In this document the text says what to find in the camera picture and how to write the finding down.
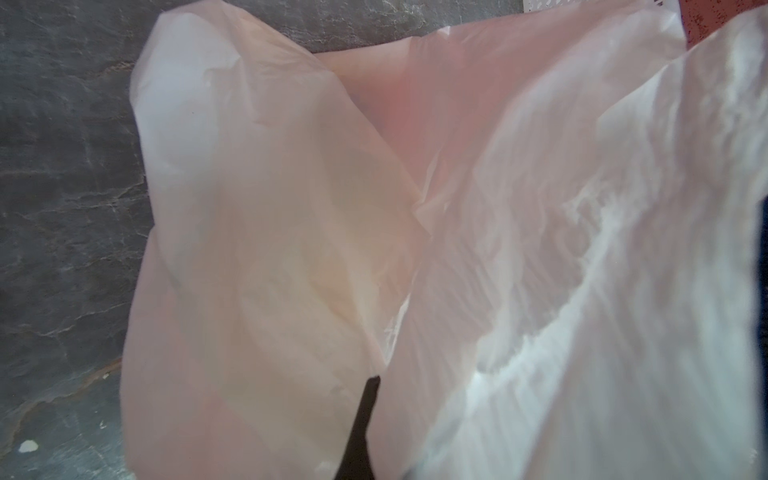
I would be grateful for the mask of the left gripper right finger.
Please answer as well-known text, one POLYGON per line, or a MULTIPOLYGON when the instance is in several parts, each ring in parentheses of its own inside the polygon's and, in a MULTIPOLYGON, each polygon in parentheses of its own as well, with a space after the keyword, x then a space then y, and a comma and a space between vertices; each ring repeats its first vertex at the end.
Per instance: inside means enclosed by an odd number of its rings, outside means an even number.
POLYGON ((762 202, 757 259, 759 317, 756 328, 762 401, 762 440, 760 478, 767 478, 767 199, 762 202))

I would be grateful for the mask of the white plastic bag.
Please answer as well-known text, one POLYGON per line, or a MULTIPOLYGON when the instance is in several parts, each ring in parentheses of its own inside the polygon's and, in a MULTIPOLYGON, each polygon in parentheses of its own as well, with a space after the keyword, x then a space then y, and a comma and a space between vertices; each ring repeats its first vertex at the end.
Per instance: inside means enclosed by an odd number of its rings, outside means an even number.
POLYGON ((139 479, 757 479, 767 10, 689 47, 585 1, 313 54, 163 13, 130 103, 154 219, 139 479))

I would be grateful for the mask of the white perforated plastic basket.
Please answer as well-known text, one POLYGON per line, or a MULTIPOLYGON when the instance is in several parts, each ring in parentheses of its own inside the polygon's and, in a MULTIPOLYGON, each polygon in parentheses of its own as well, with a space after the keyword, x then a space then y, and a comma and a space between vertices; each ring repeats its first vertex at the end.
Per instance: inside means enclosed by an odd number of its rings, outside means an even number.
POLYGON ((539 12, 574 3, 575 0, 523 0, 525 13, 539 12))

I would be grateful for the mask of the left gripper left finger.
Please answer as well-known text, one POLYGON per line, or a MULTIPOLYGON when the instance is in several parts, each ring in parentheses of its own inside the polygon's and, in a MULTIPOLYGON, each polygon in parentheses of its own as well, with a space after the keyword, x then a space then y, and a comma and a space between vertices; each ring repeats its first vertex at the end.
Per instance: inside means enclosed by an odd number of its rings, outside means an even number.
POLYGON ((367 429, 381 379, 367 380, 335 480, 374 480, 367 444, 367 429))

